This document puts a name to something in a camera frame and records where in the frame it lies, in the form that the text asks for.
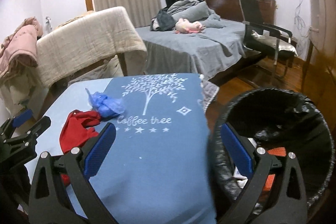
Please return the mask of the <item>red cloth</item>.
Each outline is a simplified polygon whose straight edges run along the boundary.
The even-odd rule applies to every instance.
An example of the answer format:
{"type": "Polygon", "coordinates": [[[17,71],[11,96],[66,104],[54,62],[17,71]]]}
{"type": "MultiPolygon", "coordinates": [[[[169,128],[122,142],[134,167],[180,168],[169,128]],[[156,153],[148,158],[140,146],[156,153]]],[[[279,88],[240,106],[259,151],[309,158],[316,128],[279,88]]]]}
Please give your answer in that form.
{"type": "Polygon", "coordinates": [[[101,115],[94,110],[70,112],[59,137],[63,154],[67,154],[74,147],[82,147],[90,138],[98,136],[95,126],[100,121],[101,115]]]}

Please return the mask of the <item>blue plastic bag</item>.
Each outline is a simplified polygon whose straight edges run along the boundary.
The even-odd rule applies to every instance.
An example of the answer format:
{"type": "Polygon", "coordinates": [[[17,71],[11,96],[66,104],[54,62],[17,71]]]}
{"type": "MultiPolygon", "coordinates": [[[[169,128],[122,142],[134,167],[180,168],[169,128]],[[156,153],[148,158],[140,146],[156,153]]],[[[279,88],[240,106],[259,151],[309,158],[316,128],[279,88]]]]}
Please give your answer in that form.
{"type": "Polygon", "coordinates": [[[112,98],[100,92],[91,93],[87,88],[85,90],[92,110],[98,112],[102,118],[114,118],[125,112],[126,108],[122,99],[112,98]]]}

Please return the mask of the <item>black lined trash bin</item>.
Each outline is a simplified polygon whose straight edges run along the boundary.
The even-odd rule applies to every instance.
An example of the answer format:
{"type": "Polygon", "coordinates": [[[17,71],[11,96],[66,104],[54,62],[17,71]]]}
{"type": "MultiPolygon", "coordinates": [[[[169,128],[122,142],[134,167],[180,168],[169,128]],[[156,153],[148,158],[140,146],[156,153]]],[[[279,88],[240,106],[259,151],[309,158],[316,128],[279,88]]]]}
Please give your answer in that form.
{"type": "Polygon", "coordinates": [[[289,90],[259,88],[230,100],[215,122],[208,144],[210,181],[218,217],[241,193],[234,164],[221,140],[228,122],[242,136],[264,148],[284,147],[298,158],[308,213],[322,201],[334,163],[334,141],[325,118],[307,96],[289,90]]]}

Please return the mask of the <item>blue printed tablecloth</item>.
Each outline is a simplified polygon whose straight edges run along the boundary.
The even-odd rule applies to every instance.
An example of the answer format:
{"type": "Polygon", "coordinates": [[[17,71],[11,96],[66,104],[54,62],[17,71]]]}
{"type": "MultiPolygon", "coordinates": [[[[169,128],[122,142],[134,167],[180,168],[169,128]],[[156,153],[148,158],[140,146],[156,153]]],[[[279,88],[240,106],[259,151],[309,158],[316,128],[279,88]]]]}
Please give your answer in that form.
{"type": "Polygon", "coordinates": [[[68,114],[90,109],[88,96],[120,98],[125,112],[90,183],[119,223],[215,223],[207,164],[209,128],[202,79],[178,73],[118,77],[72,84],[46,114],[51,126],[37,153],[62,153],[59,136],[68,114]]]}

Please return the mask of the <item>pink quilted jacket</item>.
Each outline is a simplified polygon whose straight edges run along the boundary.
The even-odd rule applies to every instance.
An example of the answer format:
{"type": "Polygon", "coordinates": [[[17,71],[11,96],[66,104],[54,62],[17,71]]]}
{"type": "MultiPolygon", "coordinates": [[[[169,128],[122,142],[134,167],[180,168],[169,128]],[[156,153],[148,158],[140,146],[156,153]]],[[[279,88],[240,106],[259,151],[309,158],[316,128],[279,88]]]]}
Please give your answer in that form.
{"type": "Polygon", "coordinates": [[[1,82],[38,66],[37,41],[43,27],[35,16],[26,18],[1,44],[1,82]]]}

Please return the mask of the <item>wooden wardrobe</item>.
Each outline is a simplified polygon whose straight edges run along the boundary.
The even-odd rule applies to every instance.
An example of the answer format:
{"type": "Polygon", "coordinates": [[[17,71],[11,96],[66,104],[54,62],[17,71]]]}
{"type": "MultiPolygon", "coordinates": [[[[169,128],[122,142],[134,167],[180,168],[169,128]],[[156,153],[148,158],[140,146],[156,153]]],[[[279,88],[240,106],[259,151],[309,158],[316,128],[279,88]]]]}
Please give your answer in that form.
{"type": "Polygon", "coordinates": [[[335,132],[335,0],[311,0],[311,27],[302,91],[335,132]]]}

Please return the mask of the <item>grey sheeted bed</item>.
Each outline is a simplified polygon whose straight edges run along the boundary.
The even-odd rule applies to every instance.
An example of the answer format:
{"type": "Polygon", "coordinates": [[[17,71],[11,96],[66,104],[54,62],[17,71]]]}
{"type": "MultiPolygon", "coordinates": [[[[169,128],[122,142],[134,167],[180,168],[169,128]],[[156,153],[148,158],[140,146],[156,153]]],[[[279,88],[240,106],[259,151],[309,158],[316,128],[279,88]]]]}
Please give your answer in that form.
{"type": "MultiPolygon", "coordinates": [[[[177,1],[166,11],[172,16],[200,2],[204,1],[177,1]]],[[[222,19],[210,8],[209,12],[208,18],[198,20],[206,28],[197,34],[151,31],[150,25],[137,28],[147,48],[145,73],[200,73],[209,80],[242,60],[256,59],[258,52],[244,46],[244,24],[222,19]]]]}

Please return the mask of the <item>silver chair cushion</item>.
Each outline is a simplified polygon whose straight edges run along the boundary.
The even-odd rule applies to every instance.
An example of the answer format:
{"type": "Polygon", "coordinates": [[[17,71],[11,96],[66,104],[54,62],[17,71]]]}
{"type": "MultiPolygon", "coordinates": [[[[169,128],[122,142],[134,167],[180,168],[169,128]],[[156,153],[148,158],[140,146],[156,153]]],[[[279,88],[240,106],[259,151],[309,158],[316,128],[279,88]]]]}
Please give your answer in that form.
{"type": "MultiPolygon", "coordinates": [[[[277,48],[277,38],[275,37],[259,35],[256,31],[252,31],[252,38],[259,42],[261,45],[271,47],[274,50],[277,48]]],[[[295,56],[297,56],[297,51],[295,47],[291,45],[291,43],[287,43],[281,39],[279,40],[278,50],[280,52],[285,51],[288,53],[293,53],[295,56]]]]}

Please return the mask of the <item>black office chair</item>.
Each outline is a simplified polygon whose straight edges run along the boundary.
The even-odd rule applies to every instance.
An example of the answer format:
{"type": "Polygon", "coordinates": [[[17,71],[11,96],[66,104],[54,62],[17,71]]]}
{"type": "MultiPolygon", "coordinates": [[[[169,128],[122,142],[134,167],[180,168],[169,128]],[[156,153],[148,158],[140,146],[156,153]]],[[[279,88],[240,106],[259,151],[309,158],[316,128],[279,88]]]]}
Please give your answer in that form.
{"type": "Polygon", "coordinates": [[[258,51],[265,56],[273,57],[273,67],[268,72],[271,83],[275,80],[283,79],[288,71],[289,60],[295,57],[295,55],[285,51],[280,52],[278,44],[281,39],[287,43],[291,43],[296,49],[292,32],[285,28],[265,23],[257,0],[239,0],[239,4],[245,26],[244,46],[249,50],[258,51]],[[256,31],[259,35],[277,38],[277,48],[274,50],[271,47],[261,45],[252,38],[252,31],[256,31]]]}

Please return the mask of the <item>beige blanket on rack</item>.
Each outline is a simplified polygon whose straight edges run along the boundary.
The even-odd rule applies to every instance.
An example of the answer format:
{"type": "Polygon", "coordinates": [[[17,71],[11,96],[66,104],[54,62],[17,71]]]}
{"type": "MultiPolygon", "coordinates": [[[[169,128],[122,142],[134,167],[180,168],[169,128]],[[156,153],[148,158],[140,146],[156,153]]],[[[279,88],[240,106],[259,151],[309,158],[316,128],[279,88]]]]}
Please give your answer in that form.
{"type": "Polygon", "coordinates": [[[122,6],[93,12],[37,41],[38,81],[43,87],[101,60],[124,56],[125,74],[143,74],[147,48],[122,6]]]}

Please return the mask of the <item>pink plush toy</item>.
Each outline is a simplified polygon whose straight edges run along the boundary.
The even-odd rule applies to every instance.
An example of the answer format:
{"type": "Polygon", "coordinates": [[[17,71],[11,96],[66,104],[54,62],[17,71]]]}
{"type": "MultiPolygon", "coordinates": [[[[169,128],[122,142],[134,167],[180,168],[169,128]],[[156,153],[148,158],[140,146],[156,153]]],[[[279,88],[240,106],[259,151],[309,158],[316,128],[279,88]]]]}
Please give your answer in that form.
{"type": "Polygon", "coordinates": [[[197,34],[201,33],[206,27],[200,22],[189,22],[187,19],[179,19],[175,24],[176,34],[197,34]]]}

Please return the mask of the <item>dark wooden headboard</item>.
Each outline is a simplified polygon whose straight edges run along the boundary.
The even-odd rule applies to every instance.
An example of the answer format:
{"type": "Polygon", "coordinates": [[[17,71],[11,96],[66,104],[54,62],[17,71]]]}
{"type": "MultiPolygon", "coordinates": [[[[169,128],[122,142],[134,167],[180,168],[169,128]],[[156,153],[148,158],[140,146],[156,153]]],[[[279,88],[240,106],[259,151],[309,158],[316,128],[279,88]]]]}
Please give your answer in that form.
{"type": "MultiPolygon", "coordinates": [[[[243,21],[242,11],[239,0],[204,0],[207,6],[214,10],[222,19],[236,22],[243,21]]],[[[275,23],[276,1],[275,0],[257,0],[266,23],[275,23]]]]}

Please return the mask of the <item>grey pillow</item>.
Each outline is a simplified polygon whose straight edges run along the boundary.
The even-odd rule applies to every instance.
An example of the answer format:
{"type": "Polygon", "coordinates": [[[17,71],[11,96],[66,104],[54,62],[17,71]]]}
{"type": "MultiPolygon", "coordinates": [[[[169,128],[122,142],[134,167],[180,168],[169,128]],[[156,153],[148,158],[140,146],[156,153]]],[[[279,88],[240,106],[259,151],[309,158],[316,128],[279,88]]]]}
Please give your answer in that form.
{"type": "Polygon", "coordinates": [[[200,2],[197,5],[189,7],[186,10],[172,15],[174,20],[187,19],[189,22],[195,22],[210,16],[209,7],[206,2],[200,2]]]}

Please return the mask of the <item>dark clothes on bed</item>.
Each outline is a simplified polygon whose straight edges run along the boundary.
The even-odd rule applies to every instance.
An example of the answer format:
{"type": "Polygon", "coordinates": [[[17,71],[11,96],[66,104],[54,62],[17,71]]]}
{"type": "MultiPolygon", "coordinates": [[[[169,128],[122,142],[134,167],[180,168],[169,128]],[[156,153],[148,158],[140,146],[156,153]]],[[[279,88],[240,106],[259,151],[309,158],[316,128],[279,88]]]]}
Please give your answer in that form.
{"type": "Polygon", "coordinates": [[[174,29],[176,20],[167,13],[166,9],[161,9],[156,17],[151,20],[151,31],[171,31],[174,29]]]}

